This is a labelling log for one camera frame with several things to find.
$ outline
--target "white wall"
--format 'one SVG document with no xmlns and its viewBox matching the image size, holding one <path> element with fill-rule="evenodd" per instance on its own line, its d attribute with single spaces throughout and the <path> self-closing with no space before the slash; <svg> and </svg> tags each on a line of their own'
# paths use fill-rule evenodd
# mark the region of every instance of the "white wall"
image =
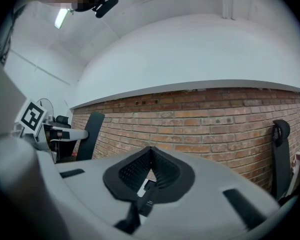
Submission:
<svg viewBox="0 0 300 240">
<path fill-rule="evenodd" d="M 58 41 L 58 30 L 29 17 L 16 22 L 5 72 L 29 99 L 49 99 L 54 116 L 72 119 L 70 93 L 78 84 L 84 67 Z"/>
<path fill-rule="evenodd" d="M 126 35 L 85 69 L 71 107 L 184 89 L 300 91 L 300 54 L 256 23 L 196 14 Z"/>
</svg>

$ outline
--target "ceiling light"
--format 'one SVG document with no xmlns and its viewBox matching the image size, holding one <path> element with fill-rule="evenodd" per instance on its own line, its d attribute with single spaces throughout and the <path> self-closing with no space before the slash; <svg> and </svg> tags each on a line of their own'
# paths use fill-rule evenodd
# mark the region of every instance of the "ceiling light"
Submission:
<svg viewBox="0 0 300 240">
<path fill-rule="evenodd" d="M 66 16 L 67 16 L 68 10 L 67 9 L 60 9 L 58 16 L 56 17 L 54 26 L 57 29 L 60 29 L 62 26 L 62 23 L 64 22 Z"/>
</svg>

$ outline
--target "white ceiling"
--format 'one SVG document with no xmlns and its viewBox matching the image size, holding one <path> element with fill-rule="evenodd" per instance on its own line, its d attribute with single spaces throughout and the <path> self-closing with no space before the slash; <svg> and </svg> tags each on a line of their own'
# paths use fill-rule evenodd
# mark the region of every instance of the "white ceiling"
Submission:
<svg viewBox="0 0 300 240">
<path fill-rule="evenodd" d="M 255 22 L 300 52 L 300 28 L 280 0 L 119 0 L 102 19 L 97 19 L 93 11 L 69 14 L 59 30 L 54 27 L 58 12 L 58 8 L 33 3 L 25 17 L 40 21 L 84 65 L 136 29 L 189 14 L 217 14 Z"/>
</svg>

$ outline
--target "brick wall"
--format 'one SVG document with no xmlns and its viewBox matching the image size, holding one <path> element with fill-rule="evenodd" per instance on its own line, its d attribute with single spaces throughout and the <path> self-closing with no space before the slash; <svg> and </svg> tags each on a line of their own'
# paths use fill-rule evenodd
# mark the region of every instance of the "brick wall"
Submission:
<svg viewBox="0 0 300 240">
<path fill-rule="evenodd" d="M 135 96 L 75 109 L 72 127 L 84 129 L 94 111 L 105 114 L 95 159 L 157 146 L 217 161 L 269 190 L 273 120 L 291 126 L 291 160 L 300 149 L 295 92 L 218 88 Z"/>
</svg>

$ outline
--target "fluorescent light fixture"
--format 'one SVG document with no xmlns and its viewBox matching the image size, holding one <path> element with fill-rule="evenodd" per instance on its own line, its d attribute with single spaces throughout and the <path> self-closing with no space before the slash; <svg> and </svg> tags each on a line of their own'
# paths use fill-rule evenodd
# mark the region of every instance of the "fluorescent light fixture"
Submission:
<svg viewBox="0 0 300 240">
<path fill-rule="evenodd" d="M 67 16 L 68 10 L 67 9 L 60 9 L 58 16 L 56 17 L 54 26 L 59 30 Z"/>
</svg>

